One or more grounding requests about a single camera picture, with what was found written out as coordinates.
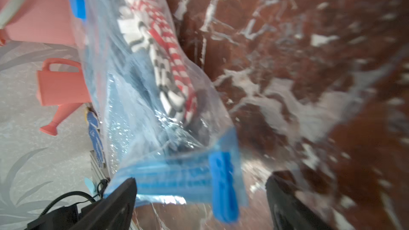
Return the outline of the blue zipper slider clip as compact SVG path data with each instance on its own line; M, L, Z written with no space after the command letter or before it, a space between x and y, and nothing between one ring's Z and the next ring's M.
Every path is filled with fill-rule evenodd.
M212 176L212 208L215 218L223 223L239 219L239 206L234 188L234 168L228 152L214 152L209 156Z

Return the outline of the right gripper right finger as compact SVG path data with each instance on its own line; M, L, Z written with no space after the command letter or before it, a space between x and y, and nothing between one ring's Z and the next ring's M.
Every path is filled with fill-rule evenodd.
M276 171L267 179L267 201L275 230L330 230L323 221L292 192L283 171Z

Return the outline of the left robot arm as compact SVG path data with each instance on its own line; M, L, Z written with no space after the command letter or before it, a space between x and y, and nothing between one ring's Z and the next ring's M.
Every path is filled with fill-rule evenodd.
M83 191L71 191L54 199L39 215L39 217L27 224L28 230L68 230L93 210L103 198L103 193L109 183L108 179L102 179L92 188L89 195ZM59 202L69 197L82 197L85 200L69 206L51 210Z

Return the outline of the black white striped garment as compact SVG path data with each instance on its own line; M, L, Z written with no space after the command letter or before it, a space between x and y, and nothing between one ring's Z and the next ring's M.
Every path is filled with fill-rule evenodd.
M124 0L118 25L133 52L145 48L152 64L165 113L188 125L197 109L197 96L163 0Z

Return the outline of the clear plastic vacuum bag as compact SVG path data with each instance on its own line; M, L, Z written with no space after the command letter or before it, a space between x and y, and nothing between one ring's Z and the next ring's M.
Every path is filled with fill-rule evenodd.
M135 205L208 203L234 223L247 203L236 130L209 77L183 52L166 0L70 0L84 79L100 119L109 196Z

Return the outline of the blue tank top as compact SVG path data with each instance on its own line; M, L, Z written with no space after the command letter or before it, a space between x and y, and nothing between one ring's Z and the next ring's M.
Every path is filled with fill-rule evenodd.
M180 128L160 101L148 51L133 52L120 33L124 4L95 0L87 7L86 82L103 116L104 137L118 157L177 151Z

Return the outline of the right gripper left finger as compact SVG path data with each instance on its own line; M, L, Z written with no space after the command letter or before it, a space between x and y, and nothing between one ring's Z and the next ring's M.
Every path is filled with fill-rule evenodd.
M72 230L129 230L132 221L137 186L134 178L129 178L107 198L80 219Z

